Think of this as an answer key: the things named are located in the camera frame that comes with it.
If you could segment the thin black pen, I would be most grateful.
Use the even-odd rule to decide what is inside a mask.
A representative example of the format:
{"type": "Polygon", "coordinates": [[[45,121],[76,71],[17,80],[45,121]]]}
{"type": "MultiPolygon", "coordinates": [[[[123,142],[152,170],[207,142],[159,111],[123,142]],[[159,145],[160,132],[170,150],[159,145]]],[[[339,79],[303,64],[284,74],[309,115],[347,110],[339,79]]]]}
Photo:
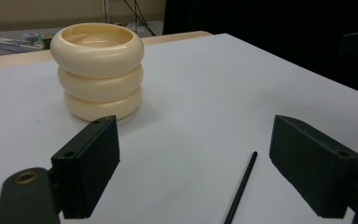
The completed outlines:
{"type": "Polygon", "coordinates": [[[251,175],[251,172],[253,171],[257,156],[258,156],[258,153],[256,151],[254,151],[250,157],[250,160],[249,160],[247,166],[245,167],[245,172],[242,176],[241,182],[238,186],[235,196],[234,196],[234,198],[231,202],[231,205],[228,209],[226,218],[224,220],[224,224],[232,224],[232,222],[233,222],[233,219],[236,215],[237,209],[241,202],[241,197],[245,191],[245,188],[246,188],[247,182],[249,180],[249,177],[251,175]]]}

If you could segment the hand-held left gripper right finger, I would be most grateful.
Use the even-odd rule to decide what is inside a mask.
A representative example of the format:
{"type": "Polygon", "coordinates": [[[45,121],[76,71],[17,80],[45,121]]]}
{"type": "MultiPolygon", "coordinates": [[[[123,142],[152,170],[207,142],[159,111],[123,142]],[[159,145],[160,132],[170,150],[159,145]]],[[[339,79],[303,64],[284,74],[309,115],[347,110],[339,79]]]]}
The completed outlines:
{"type": "Polygon", "coordinates": [[[357,152],[304,121],[277,115],[269,157],[318,216],[345,216],[348,182],[358,172],[357,152]]]}

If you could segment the cream ribbed pen holder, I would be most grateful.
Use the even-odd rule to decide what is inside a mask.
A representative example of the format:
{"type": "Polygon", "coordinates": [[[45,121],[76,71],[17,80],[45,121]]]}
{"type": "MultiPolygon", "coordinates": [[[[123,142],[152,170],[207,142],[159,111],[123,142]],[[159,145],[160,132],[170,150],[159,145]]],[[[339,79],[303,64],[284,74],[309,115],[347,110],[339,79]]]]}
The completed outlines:
{"type": "Polygon", "coordinates": [[[69,111],[84,120],[124,119],[143,100],[145,47],[133,31],[107,23],[61,29],[50,42],[69,111]]]}

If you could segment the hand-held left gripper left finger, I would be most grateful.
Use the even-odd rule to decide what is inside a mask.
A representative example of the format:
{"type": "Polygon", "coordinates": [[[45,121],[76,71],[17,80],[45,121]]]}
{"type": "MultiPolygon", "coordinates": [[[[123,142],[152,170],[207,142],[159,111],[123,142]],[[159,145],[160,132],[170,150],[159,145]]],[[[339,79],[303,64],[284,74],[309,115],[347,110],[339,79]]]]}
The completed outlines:
{"type": "Polygon", "coordinates": [[[117,118],[90,122],[51,157],[59,205],[67,219],[89,218],[120,162],[117,118]]]}

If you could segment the white table sheet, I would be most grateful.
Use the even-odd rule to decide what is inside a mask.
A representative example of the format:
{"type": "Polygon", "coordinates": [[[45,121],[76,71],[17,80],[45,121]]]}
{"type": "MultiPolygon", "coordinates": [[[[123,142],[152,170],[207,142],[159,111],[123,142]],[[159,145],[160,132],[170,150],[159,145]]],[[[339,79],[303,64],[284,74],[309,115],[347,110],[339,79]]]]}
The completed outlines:
{"type": "MultiPolygon", "coordinates": [[[[358,91],[231,35],[145,49],[144,97],[118,124],[120,162],[91,217],[63,224],[222,224],[258,153],[233,224],[351,224],[317,217],[269,158],[273,120],[307,122],[358,152],[358,91]]],[[[55,62],[0,68],[0,188],[49,167],[84,127],[55,62]]]]}

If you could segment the black curtain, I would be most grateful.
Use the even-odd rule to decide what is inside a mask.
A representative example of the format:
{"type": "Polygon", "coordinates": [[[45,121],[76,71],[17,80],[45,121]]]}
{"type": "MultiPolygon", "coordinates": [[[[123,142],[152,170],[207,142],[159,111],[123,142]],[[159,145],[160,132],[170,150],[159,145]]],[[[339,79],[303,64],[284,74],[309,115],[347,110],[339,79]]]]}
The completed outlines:
{"type": "Polygon", "coordinates": [[[358,90],[358,0],[166,0],[163,33],[230,34],[358,90]]]}

